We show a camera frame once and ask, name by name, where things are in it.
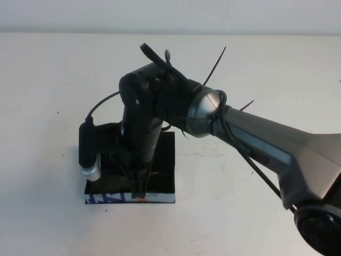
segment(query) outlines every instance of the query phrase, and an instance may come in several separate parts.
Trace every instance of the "black cable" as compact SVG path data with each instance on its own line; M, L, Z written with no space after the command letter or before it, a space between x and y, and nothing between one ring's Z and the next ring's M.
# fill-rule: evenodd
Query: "black cable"
M96 110L100 105L102 105L104 102L106 102L107 100L111 99L112 97L114 97L114 96L116 96L116 95L118 95L118 94L119 94L119 91L118 91L118 92L115 92L115 93L113 93L113 94L111 94L111 95L109 95L108 97L106 97L106 98L104 98L103 100L101 100L100 102L98 102L98 103L96 104L96 106L93 107L93 108L90 110L90 112L89 112L89 114L88 114L87 116L91 116L91 115L95 112L95 110Z
M168 124L166 127L162 127L161 128L161 131L162 132L165 132L165 131L168 131L172 126L170 124Z
M236 150L240 153L240 155L245 159L245 161L255 170L255 172L265 181L265 183L275 192L275 194L281 199L281 192L280 190L271 182L271 180L258 168L258 166L251 160L251 158L247 155L247 153L239 146L236 142L234 136L232 135L231 129L228 123L224 120L225 116L225 105L227 101L226 93L223 91L217 90L221 97L222 101L219 106L219 119L224 130L225 135L230 139L232 145L236 148ZM291 206L289 208L292 213L295 213L295 208Z
M222 56L223 56L223 54L224 54L224 52L225 52L225 49L226 49L226 46L224 47L223 52L220 54L220 56L219 56L217 62L214 64L214 67L213 67L213 69L211 70L211 72L209 73L208 77L206 78L206 81L204 81L204 83L202 84L203 86L205 86L205 85L207 84L207 82L208 82L208 80L210 79L211 75L213 74L215 68L218 66L218 63L219 63L220 59L222 58Z
M162 58L160 58L160 56L157 55L156 52L153 51L146 43L142 44L140 46L140 49L142 50L144 55L147 56L148 59L150 59L152 62L154 62L160 68L171 73L175 78L177 78L182 86L187 85L187 83L188 83L187 78L180 71L178 71L176 68L174 68L172 65L168 64L166 61L164 61Z

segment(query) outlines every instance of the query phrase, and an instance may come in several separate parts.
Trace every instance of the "black circular base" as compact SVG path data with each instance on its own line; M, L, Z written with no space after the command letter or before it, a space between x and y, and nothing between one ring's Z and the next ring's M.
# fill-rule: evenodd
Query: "black circular base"
M295 212L304 240L325 256L341 255L341 210L330 205L307 205Z

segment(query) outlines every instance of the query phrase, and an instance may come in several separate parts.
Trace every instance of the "robotic arm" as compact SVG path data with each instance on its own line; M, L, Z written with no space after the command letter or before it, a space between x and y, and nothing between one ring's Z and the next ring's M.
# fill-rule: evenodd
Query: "robotic arm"
M148 172L163 121L198 138L216 136L236 148L295 213L306 242L323 255L340 255L341 134L310 134L233 109L224 92L176 70L169 52L164 61L146 44L141 50L152 63L119 82L125 105L120 145L129 152L127 170L134 170L127 177ZM81 154L80 145L80 164L89 167ZM280 191L250 158L278 175ZM117 161L127 162L122 154Z

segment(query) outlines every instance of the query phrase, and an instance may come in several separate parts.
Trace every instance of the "blue printed pattern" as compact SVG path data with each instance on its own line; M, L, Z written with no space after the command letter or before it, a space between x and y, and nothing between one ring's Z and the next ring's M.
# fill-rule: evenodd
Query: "blue printed pattern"
M155 203L174 203L175 194L163 193L147 193L145 198L132 199L131 193L115 193L115 194L90 194L85 195L87 204L113 204L126 202L155 202Z

